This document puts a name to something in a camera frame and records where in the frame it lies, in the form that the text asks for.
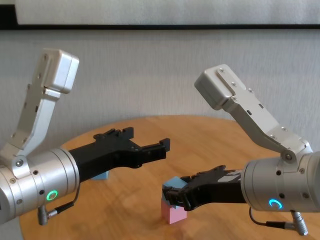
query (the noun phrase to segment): metal bracket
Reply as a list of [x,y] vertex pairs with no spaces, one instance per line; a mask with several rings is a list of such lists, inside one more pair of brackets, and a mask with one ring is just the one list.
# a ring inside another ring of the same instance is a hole
[[30,174],[26,156],[45,139],[56,102],[61,93],[71,91],[78,65],[77,57],[62,50],[45,48],[42,51],[32,84],[27,86],[16,131],[0,150],[0,163],[17,179]]
[[213,109],[230,113],[257,145],[280,153],[287,171],[297,171],[301,157],[313,152],[306,140],[277,122],[227,65],[205,70],[194,85]]

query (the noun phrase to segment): silver connector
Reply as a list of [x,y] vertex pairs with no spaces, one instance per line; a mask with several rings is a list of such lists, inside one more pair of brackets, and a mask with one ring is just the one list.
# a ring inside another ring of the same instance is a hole
[[38,207],[38,222],[41,226],[47,225],[48,223],[48,213],[45,205]]
[[308,235],[308,228],[305,223],[305,220],[301,216],[301,213],[298,211],[292,211],[291,212],[292,218],[293,218],[293,224],[295,230],[298,232],[299,235],[301,236],[306,236]]
[[47,214],[48,219],[52,219],[56,215],[58,215],[58,212],[55,209],[53,209],[52,211],[48,212],[48,214]]

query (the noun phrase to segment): black cable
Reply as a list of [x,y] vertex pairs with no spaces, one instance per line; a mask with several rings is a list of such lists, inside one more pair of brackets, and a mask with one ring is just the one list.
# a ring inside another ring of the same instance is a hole
[[252,220],[252,222],[254,222],[255,224],[260,225],[260,226],[267,226],[267,224],[265,222],[259,222],[254,219],[254,216],[252,215],[252,208],[251,207],[249,208],[249,216],[250,216],[250,219]]
[[66,204],[63,204],[63,205],[58,206],[58,207],[55,208],[57,214],[60,214],[63,211],[65,211],[65,210],[67,210],[67,209],[69,209],[69,208],[71,208],[71,207],[73,207],[75,205],[75,203],[76,203],[76,201],[78,200],[78,197],[79,197],[79,191],[80,191],[80,183],[79,183],[79,187],[76,190],[75,197],[74,197],[73,201],[70,201],[70,202],[68,202]]
[[266,221],[266,222],[260,222],[254,219],[254,216],[252,215],[252,208],[249,208],[249,216],[252,222],[254,222],[257,225],[260,226],[266,226],[271,228],[277,228],[277,229],[286,229],[286,222],[285,221]]

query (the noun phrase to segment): light blue block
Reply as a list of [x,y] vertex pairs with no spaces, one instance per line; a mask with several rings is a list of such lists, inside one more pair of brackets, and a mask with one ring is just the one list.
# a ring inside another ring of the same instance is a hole
[[[162,186],[166,186],[166,187],[173,187],[173,188],[177,188],[177,189],[182,189],[185,185],[187,185],[187,183],[185,181],[183,181],[180,177],[175,176],[173,178],[171,178],[170,180],[166,181]],[[166,200],[164,193],[162,192],[162,200],[170,206],[170,202],[168,200]],[[178,209],[181,208],[180,206],[175,206],[172,205],[172,207],[174,209]]]
[[105,179],[108,179],[108,176],[109,176],[109,171],[106,171],[104,173],[101,173],[101,174],[93,177],[92,179],[93,180],[105,180]]

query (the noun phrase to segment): textured wall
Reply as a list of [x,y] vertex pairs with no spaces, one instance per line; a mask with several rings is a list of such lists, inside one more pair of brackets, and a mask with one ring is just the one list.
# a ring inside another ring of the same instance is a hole
[[204,69],[224,63],[279,122],[319,150],[319,39],[319,30],[2,31],[0,146],[18,123],[41,48],[49,47],[78,56],[80,65],[41,149],[142,116],[228,117],[193,85]]

